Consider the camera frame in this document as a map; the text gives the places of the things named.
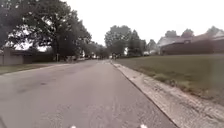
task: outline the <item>street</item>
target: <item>street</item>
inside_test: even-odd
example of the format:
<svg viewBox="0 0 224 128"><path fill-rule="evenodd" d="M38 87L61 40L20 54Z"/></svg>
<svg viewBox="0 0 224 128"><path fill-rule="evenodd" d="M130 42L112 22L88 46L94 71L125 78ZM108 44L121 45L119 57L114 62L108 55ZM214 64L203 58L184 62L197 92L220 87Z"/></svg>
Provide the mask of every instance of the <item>street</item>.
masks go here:
<svg viewBox="0 0 224 128"><path fill-rule="evenodd" d="M109 61L0 76L0 128L176 128Z"/></svg>

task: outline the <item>curb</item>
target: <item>curb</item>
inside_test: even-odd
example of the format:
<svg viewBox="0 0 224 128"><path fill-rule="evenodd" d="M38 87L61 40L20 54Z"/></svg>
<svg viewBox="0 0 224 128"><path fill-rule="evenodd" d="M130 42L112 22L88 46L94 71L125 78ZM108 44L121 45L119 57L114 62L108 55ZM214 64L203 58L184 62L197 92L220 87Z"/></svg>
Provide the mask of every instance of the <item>curb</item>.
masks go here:
<svg viewBox="0 0 224 128"><path fill-rule="evenodd" d="M180 128L223 128L224 107L201 101L140 72L111 62Z"/></svg>
<svg viewBox="0 0 224 128"><path fill-rule="evenodd" d="M146 94L146 93L144 93L144 91L142 91L142 89L137 85L137 84L135 84L129 77L127 77L121 70L119 70L118 69L118 71L128 80L128 81L130 81L140 92L142 92L142 94L148 99L148 100L150 100L168 119L169 119L169 121L170 122L172 122L176 127L178 127L177 126L177 124L175 123L175 122L173 122L173 120L164 112L164 111L162 111L161 109L160 109L160 107Z"/></svg>

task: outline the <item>foliage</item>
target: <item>foliage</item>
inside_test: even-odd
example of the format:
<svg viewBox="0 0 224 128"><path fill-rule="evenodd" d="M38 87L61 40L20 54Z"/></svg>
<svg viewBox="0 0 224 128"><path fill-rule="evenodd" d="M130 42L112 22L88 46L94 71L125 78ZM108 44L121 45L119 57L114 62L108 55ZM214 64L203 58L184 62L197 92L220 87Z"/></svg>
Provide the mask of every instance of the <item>foliage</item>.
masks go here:
<svg viewBox="0 0 224 128"><path fill-rule="evenodd" d="M130 39L131 29L128 26L113 26L105 35L105 43L110 53L122 56Z"/></svg>
<svg viewBox="0 0 224 128"><path fill-rule="evenodd" d="M213 36L213 35L217 34L219 31L222 31L222 30L219 29L219 28L217 28L217 27L215 27L215 26L212 26L211 28L209 28L207 30L206 33L209 34L209 35L211 35L211 36Z"/></svg>
<svg viewBox="0 0 224 128"><path fill-rule="evenodd" d="M191 29L186 29L183 34L181 35L183 38L190 38L194 37L194 32Z"/></svg>
<svg viewBox="0 0 224 128"><path fill-rule="evenodd" d="M96 51L96 56L99 59L107 59L109 58L109 51L106 47L100 45Z"/></svg>
<svg viewBox="0 0 224 128"><path fill-rule="evenodd" d="M1 0L1 42L15 46L51 46L61 57L74 55L91 35L66 2L60 0Z"/></svg>
<svg viewBox="0 0 224 128"><path fill-rule="evenodd" d="M156 48L157 48L156 42L153 39L150 39L150 41L147 45L148 51L156 50Z"/></svg>
<svg viewBox="0 0 224 128"><path fill-rule="evenodd" d="M166 37L169 37L169 38L175 38L177 37L177 32L174 31L174 30L171 30L171 31L167 31L166 34L165 34Z"/></svg>
<svg viewBox="0 0 224 128"><path fill-rule="evenodd" d="M140 47L142 52L147 50L147 44L145 40L140 40Z"/></svg>
<svg viewBox="0 0 224 128"><path fill-rule="evenodd" d="M135 56L142 56L142 49L141 49L141 40L138 36L136 30L132 32L131 38L128 42L128 56L135 57Z"/></svg>

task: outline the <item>house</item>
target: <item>house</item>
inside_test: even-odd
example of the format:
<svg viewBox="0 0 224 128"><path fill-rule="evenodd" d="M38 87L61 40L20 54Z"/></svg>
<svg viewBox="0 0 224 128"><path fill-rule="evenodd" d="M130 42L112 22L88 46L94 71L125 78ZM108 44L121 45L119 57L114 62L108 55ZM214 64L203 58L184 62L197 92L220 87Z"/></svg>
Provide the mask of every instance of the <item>house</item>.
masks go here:
<svg viewBox="0 0 224 128"><path fill-rule="evenodd" d="M48 52L33 52L4 48L0 52L0 65L19 65L35 62L52 62L54 55Z"/></svg>
<svg viewBox="0 0 224 128"><path fill-rule="evenodd" d="M158 52L159 54L167 54L170 50L172 51L172 48L170 49L170 46L174 45L181 45L184 43L190 43L190 38L182 38L182 37L162 37L158 43Z"/></svg>
<svg viewBox="0 0 224 128"><path fill-rule="evenodd" d="M18 65L23 63L23 55L13 53L9 48L4 48L0 52L0 65Z"/></svg>
<svg viewBox="0 0 224 128"><path fill-rule="evenodd" d="M224 32L205 33L191 38L162 37L159 42L160 54L211 54L224 53Z"/></svg>

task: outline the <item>roof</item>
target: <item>roof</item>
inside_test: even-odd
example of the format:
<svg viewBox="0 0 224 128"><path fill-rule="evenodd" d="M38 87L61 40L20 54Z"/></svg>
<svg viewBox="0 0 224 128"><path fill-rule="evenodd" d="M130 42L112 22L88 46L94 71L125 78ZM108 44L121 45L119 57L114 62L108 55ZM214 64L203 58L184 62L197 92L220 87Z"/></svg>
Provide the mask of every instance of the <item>roof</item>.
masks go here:
<svg viewBox="0 0 224 128"><path fill-rule="evenodd" d="M191 42L194 43L194 42L204 41L204 40L221 40L221 39L224 39L224 32L218 31L214 35L205 33L205 34L195 36L191 39Z"/></svg>
<svg viewBox="0 0 224 128"><path fill-rule="evenodd" d="M186 40L190 40L190 39L182 38L182 37L174 37L174 38L162 37L158 42L158 46L162 47L162 46L170 45L173 43L183 43Z"/></svg>
<svg viewBox="0 0 224 128"><path fill-rule="evenodd" d="M212 38L212 35L201 34L201 35L192 37L191 42L194 43L194 42L198 42L198 41L209 40L211 38Z"/></svg>
<svg viewBox="0 0 224 128"><path fill-rule="evenodd" d="M224 32L219 31L213 36L213 40L224 40Z"/></svg>

